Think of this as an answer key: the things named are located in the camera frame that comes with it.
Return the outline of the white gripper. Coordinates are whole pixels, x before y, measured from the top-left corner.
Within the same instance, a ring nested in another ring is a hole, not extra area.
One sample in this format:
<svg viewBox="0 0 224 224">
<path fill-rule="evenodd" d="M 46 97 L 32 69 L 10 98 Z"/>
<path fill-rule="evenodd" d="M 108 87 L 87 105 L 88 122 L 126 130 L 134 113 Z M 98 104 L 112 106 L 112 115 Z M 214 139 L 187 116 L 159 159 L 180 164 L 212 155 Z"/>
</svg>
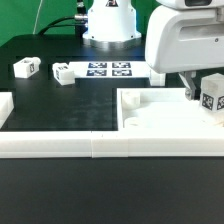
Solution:
<svg viewBox="0 0 224 224">
<path fill-rule="evenodd" d="M 156 1 L 145 60 L 158 73 L 180 72 L 185 97 L 193 100 L 194 70 L 224 67 L 224 0 Z"/>
</svg>

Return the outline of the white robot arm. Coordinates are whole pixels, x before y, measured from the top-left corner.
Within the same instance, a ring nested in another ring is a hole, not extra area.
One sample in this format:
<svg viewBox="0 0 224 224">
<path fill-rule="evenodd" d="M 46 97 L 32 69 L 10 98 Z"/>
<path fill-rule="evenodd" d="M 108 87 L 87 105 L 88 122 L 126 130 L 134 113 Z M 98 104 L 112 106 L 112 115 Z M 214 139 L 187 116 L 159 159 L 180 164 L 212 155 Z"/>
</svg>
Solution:
<svg viewBox="0 0 224 224">
<path fill-rule="evenodd" d="M 179 74 L 193 100 L 196 72 L 224 67 L 224 0 L 156 1 L 160 6 L 149 18 L 145 61 L 159 74 Z M 120 49 L 141 38 L 131 0 L 93 0 L 87 19 L 87 45 Z"/>
</svg>

